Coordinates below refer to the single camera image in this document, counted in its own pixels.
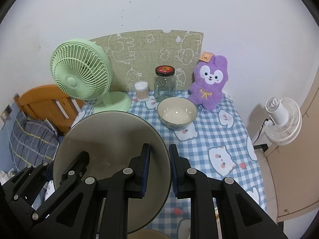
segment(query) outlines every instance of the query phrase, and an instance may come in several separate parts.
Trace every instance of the large bowl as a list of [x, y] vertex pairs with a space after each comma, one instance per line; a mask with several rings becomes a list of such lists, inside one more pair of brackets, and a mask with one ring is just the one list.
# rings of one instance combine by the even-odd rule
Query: large bowl
[[143, 143], [151, 146], [147, 190], [143, 199], [129, 199], [128, 233], [151, 222], [162, 209], [171, 187], [171, 167], [167, 147], [157, 131], [140, 117], [118, 111], [99, 112], [76, 124], [62, 140], [53, 165], [54, 187], [61, 174], [81, 151], [90, 155], [82, 180], [111, 177], [139, 156]]
[[170, 97], [159, 103], [157, 114], [166, 127], [182, 130], [196, 119], [197, 108], [188, 99]]

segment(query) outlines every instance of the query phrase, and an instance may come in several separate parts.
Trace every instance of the black power cable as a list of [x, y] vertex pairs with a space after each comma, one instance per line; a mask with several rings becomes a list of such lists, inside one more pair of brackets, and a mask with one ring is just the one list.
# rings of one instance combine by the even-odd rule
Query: black power cable
[[263, 124], [261, 125], [261, 129], [260, 129], [260, 132], [259, 132], [259, 134], [258, 134], [258, 137], [257, 137], [257, 139], [255, 140], [255, 142], [253, 142], [253, 144], [256, 143], [256, 141], [258, 140], [258, 138], [259, 138], [259, 136], [260, 136], [260, 134], [261, 134], [261, 131], [263, 130], [263, 127], [264, 127], [264, 125], [265, 125], [265, 122], [268, 121], [268, 120], [269, 120], [269, 119], [265, 119], [265, 120], [264, 120]]

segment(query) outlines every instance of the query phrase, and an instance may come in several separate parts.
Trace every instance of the white fan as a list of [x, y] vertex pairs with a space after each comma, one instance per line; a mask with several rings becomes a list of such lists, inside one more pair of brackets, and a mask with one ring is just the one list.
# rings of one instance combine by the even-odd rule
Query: white fan
[[266, 102], [266, 110], [273, 122], [273, 125], [265, 130], [268, 140], [278, 146], [293, 141], [299, 134], [302, 123], [298, 104], [288, 97], [272, 97]]

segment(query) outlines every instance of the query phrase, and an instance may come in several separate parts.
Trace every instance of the wooden bed frame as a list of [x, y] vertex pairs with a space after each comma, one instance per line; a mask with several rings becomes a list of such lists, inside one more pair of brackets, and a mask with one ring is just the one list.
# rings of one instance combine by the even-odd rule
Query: wooden bed frame
[[[66, 133], [70, 130], [72, 123], [78, 115], [71, 97], [64, 93], [57, 85], [43, 85], [33, 88], [21, 97], [14, 96], [19, 109], [33, 119], [50, 120], [60, 131]], [[79, 108], [82, 108], [84, 101], [75, 99]], [[68, 118], [59, 108], [60, 103]]]

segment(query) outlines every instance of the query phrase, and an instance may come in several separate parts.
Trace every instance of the paper tag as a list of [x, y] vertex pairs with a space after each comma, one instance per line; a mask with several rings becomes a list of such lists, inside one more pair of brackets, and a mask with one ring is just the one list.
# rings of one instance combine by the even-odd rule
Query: paper tag
[[211, 60], [211, 58], [213, 57], [213, 55], [214, 54], [210, 53], [210, 52], [203, 52], [203, 54], [200, 56], [199, 59], [208, 63]]

